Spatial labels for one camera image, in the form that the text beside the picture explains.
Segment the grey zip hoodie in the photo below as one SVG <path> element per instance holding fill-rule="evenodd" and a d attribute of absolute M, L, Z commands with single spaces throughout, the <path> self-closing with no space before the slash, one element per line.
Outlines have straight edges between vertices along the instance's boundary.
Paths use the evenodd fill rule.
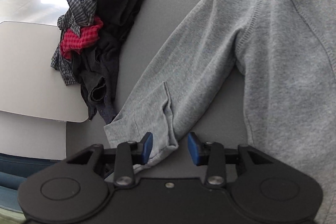
<path fill-rule="evenodd" d="M 318 223 L 335 223 L 335 0 L 201 0 L 104 130 L 111 147 L 154 136 L 148 166 L 244 75 L 248 143 L 315 178 Z"/>

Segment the grey side table top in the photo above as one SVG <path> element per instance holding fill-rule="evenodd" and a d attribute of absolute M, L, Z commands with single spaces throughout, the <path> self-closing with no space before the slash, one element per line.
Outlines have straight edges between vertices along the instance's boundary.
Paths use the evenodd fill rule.
<path fill-rule="evenodd" d="M 80 86 L 66 86 L 50 66 L 59 38 L 56 26 L 1 23 L 2 111 L 76 123 L 88 119 Z"/>

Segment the red checked cloth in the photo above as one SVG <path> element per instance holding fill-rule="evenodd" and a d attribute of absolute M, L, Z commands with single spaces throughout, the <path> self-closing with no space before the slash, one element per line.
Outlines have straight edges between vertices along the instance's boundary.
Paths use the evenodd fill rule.
<path fill-rule="evenodd" d="M 84 48 L 93 46 L 99 39 L 99 31 L 103 27 L 102 20 L 94 17 L 93 25 L 80 28 L 80 36 L 67 30 L 60 43 L 60 53 L 67 60 L 72 58 L 72 52 L 80 54 Z"/>

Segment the blue checked shirt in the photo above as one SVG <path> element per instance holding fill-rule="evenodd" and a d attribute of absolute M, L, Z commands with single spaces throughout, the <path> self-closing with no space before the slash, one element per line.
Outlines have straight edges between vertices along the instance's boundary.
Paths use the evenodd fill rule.
<path fill-rule="evenodd" d="M 83 27 L 89 27 L 94 23 L 94 16 L 98 0 L 66 0 L 69 9 L 58 18 L 57 25 L 61 31 L 60 40 L 64 39 L 65 32 L 71 30 L 78 38 Z M 64 83 L 72 85 L 76 83 L 70 61 L 61 54 L 61 44 L 58 44 L 51 57 L 51 67 L 60 72 Z"/>

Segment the black garment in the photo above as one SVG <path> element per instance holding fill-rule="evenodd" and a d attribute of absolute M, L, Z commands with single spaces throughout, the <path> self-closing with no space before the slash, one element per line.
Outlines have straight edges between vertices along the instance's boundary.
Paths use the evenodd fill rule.
<path fill-rule="evenodd" d="M 126 41 L 143 0 L 98 0 L 96 15 L 103 26 L 98 41 L 74 53 L 72 68 L 88 107 L 88 117 L 99 113 L 105 123 L 117 115 L 114 109 L 120 50 Z"/>

